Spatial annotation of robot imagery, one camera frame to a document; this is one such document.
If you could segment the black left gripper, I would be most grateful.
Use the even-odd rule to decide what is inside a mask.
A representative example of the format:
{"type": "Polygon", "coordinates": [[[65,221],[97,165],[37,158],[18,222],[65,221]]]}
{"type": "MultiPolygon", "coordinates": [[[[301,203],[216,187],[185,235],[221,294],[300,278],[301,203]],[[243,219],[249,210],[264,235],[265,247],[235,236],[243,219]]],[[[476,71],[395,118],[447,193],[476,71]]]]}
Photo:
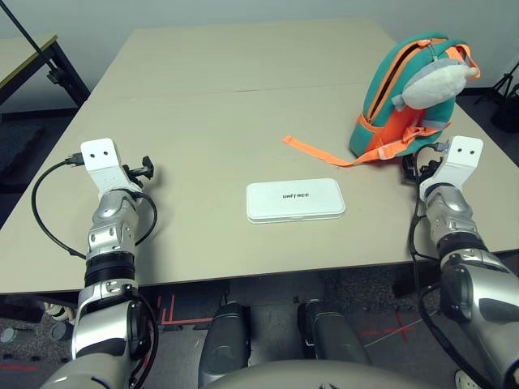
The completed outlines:
{"type": "Polygon", "coordinates": [[[139,177],[146,177],[148,180],[151,180],[154,175],[154,165],[149,156],[143,157],[142,166],[139,168],[130,169],[128,165],[123,165],[122,168],[130,181],[139,187],[144,186],[139,177]]]}

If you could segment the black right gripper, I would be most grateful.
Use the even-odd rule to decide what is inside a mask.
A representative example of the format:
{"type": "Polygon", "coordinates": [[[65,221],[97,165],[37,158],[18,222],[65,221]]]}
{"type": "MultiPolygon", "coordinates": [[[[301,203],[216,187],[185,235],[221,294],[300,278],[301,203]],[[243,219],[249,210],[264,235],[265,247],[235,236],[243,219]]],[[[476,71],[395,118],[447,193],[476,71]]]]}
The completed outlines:
{"type": "Polygon", "coordinates": [[[425,165],[418,163],[418,154],[407,155],[402,158],[402,177],[408,183],[421,183],[431,178],[439,168],[441,160],[430,160],[425,165]]]}

